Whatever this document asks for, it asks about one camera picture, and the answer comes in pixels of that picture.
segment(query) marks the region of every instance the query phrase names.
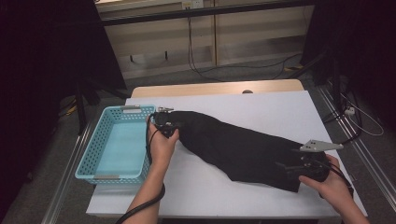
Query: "hand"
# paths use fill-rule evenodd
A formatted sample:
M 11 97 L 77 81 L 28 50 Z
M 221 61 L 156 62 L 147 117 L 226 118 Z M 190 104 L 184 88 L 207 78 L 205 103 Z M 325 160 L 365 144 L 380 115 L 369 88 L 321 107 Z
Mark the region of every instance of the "hand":
M 337 167 L 340 166 L 340 163 L 335 157 L 331 155 L 326 156 L 331 164 Z M 303 175 L 299 177 L 299 180 L 308 187 L 316 189 L 338 213 L 342 212 L 341 210 L 343 210 L 344 207 L 348 206 L 350 203 L 354 203 L 346 183 L 333 171 L 330 171 L 327 179 L 321 183 Z
M 153 123 L 149 122 L 148 139 L 152 141 L 150 144 L 150 153 L 152 158 L 152 166 L 167 169 L 172 155 L 175 151 L 175 144 L 178 139 L 178 130 L 170 138 L 166 138 L 157 130 Z

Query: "blue plastic basket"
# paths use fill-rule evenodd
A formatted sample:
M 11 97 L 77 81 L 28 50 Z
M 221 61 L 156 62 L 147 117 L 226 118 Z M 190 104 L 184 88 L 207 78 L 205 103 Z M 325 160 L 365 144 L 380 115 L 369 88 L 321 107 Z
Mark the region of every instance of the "blue plastic basket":
M 149 171 L 146 117 L 154 105 L 105 108 L 93 131 L 76 178 L 91 184 L 141 184 Z

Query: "white table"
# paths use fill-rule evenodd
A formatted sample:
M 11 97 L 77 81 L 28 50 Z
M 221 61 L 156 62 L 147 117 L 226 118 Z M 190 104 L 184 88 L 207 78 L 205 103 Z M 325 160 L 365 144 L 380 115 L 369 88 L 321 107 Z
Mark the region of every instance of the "white table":
M 307 91 L 132 98 L 126 104 L 193 110 L 302 144 L 310 139 L 331 142 Z M 336 151 L 328 153 L 339 158 Z M 341 169 L 347 173 L 342 162 Z M 293 193 L 263 184 L 233 182 L 221 170 L 190 153 L 181 143 L 177 143 L 164 184 L 166 194 L 161 202 L 160 217 L 340 220 L 316 191 L 303 184 L 298 193 Z M 131 186 L 98 185 L 87 213 L 119 217 L 126 211 L 136 191 L 137 188 Z M 354 198 L 367 216 L 357 192 Z

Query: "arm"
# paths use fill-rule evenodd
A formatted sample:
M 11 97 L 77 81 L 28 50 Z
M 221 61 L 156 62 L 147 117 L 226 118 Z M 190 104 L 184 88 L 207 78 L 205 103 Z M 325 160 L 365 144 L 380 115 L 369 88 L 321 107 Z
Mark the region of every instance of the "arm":
M 150 123 L 148 137 L 151 138 L 151 136 L 154 135 L 150 145 L 152 164 L 149 168 L 145 182 L 134 197 L 128 211 L 157 197 L 161 192 L 163 179 L 175 150 L 175 143 L 178 139 L 178 130 L 176 130 L 169 139 L 164 137 L 160 132 L 156 132 L 156 130 L 155 126 Z M 136 213 L 123 223 L 157 223 L 159 209 L 160 203 L 155 203 L 154 205 Z
M 327 158 L 330 163 L 340 167 L 340 164 L 335 157 L 327 155 Z M 299 180 L 308 187 L 317 190 L 320 195 L 322 195 L 322 197 L 332 205 L 334 210 L 341 215 L 341 218 L 346 224 L 369 223 L 363 212 L 350 196 L 344 180 L 333 171 L 330 171 L 329 176 L 322 183 L 303 175 L 299 177 Z

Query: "black cloth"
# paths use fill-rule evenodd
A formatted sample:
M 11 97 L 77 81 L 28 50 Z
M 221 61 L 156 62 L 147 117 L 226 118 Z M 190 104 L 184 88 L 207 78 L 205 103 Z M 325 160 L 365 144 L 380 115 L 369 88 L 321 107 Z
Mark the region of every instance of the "black cloth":
M 232 181 L 263 183 L 278 189 L 297 192 L 298 175 L 290 178 L 287 167 L 304 167 L 299 151 L 302 144 L 285 138 L 258 133 L 221 122 L 192 111 L 174 111 L 169 121 L 181 123 L 180 142 L 207 163 L 216 165 Z M 324 153 L 315 153 L 318 160 Z M 328 171 L 312 176 L 323 181 Z

